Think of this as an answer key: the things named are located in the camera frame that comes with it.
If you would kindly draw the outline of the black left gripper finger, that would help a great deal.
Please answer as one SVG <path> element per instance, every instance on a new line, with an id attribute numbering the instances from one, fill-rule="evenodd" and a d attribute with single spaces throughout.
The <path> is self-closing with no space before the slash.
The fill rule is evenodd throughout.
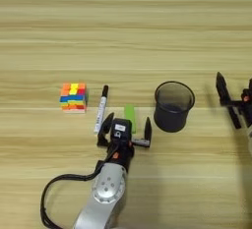
<path id="1" fill-rule="evenodd" d="M 114 113 L 110 113 L 106 119 L 101 124 L 100 130 L 97 135 L 97 145 L 98 146 L 108 146 L 108 140 L 105 136 L 109 133 L 112 121 L 113 121 Z"/>
<path id="2" fill-rule="evenodd" d="M 149 117 L 147 117 L 145 125 L 145 140 L 150 141 L 152 139 L 152 124 Z"/>

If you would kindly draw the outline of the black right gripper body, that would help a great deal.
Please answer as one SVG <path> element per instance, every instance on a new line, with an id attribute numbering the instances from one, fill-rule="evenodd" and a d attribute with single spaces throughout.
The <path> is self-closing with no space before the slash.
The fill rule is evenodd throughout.
<path id="1" fill-rule="evenodd" d="M 235 109 L 243 116 L 247 127 L 252 125 L 252 90 L 246 88 L 242 91 L 240 100 L 230 99 L 229 101 L 220 101 L 220 105 L 227 108 L 228 114 L 236 129 L 240 129 L 241 124 L 238 115 L 235 113 Z"/>

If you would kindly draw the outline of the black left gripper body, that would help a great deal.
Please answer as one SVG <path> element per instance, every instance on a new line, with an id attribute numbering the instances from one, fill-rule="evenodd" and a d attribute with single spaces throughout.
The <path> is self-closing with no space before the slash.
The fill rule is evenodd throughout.
<path id="1" fill-rule="evenodd" d="M 133 139 L 129 142 L 112 140 L 107 151 L 110 155 L 108 162 L 119 164 L 124 167 L 126 171 L 128 171 L 130 162 L 134 157 L 136 146 L 149 148 L 151 146 L 151 142 L 144 139 Z"/>

